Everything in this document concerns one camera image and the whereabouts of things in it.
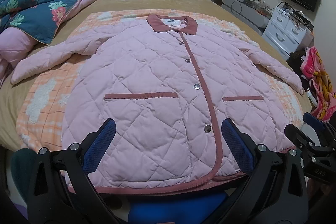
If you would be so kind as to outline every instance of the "blue gripper pad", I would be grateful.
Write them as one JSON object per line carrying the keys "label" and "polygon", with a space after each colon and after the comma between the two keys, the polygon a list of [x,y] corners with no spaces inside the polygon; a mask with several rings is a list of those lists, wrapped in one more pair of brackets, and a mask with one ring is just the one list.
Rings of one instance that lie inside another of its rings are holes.
{"label": "blue gripper pad", "polygon": [[222,122],[222,135],[229,146],[239,168],[246,174],[251,175],[254,170],[253,155],[239,136],[239,130],[233,127],[228,119]]}
{"label": "blue gripper pad", "polygon": [[83,171],[86,175],[94,172],[100,163],[107,148],[116,135],[116,123],[110,120],[101,130],[90,148],[86,151],[83,160]]}
{"label": "blue gripper pad", "polygon": [[310,125],[316,133],[321,133],[324,130],[324,123],[308,112],[303,115],[303,121]]}

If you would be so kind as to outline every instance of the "clothing label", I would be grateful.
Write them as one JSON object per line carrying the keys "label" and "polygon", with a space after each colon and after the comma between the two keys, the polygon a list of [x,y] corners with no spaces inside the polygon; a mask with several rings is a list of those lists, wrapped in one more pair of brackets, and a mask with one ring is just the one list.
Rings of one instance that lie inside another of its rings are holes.
{"label": "clothing label", "polygon": [[162,22],[168,26],[181,26],[181,20],[163,18]]}

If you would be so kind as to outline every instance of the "pocket trim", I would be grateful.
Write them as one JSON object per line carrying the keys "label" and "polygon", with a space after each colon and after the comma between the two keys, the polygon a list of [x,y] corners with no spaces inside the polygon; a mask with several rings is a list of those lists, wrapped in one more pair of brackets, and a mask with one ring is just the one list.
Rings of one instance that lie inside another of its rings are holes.
{"label": "pocket trim", "polygon": [[262,96],[232,96],[223,97],[223,102],[227,101],[251,101],[251,100],[264,100]]}
{"label": "pocket trim", "polygon": [[104,100],[106,99],[149,99],[149,98],[160,98],[160,97],[169,97],[169,98],[178,98],[176,92],[151,92],[151,93],[109,93],[105,94]]}

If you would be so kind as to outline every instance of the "beige bedsheet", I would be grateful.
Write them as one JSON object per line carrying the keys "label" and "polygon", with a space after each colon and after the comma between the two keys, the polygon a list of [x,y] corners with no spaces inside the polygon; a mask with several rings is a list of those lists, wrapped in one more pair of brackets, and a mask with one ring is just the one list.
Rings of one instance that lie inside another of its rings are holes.
{"label": "beige bedsheet", "polygon": [[[201,13],[214,16],[220,20],[234,22],[241,30],[246,32],[251,40],[257,42],[263,51],[267,52],[269,55],[288,67],[287,63],[284,59],[282,59],[280,54],[259,34],[210,0],[97,0],[90,6],[83,9],[74,18],[60,26],[54,40],[51,43],[51,46],[64,41],[70,33],[91,13],[164,8]],[[44,47],[48,46],[39,44],[31,52],[31,54],[38,52]],[[10,75],[0,89],[0,145],[8,148],[9,150],[16,151],[21,148],[18,135],[16,134],[16,119],[26,95],[28,94],[28,91],[33,85],[36,77],[37,75],[22,81],[18,85],[12,86],[10,84]],[[311,105],[308,97],[306,95],[301,96],[298,93],[296,93],[296,95],[303,112],[310,112]]]}

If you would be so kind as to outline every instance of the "mattress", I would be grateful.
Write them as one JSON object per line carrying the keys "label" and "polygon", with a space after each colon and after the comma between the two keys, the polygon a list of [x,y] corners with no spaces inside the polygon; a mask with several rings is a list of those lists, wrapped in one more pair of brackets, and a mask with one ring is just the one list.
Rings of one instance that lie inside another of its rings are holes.
{"label": "mattress", "polygon": [[[233,22],[242,31],[244,31],[251,40],[257,42],[263,51],[280,61],[286,67],[289,67],[280,54],[259,34],[210,0],[97,0],[90,6],[83,9],[74,18],[63,23],[58,29],[58,32],[50,46],[66,40],[71,32],[77,28],[91,13],[144,9],[183,10],[186,12],[209,15],[216,17],[219,20]],[[30,55],[38,52],[44,47],[50,46],[39,43]],[[38,75],[30,77],[13,86],[10,84],[10,75],[0,89],[0,145],[9,150],[16,151],[21,148],[21,141],[16,132],[16,120],[25,98],[37,76]],[[297,101],[300,103],[303,113],[310,112],[311,105],[308,97],[306,95],[301,96],[296,92],[295,96],[297,97]]]}

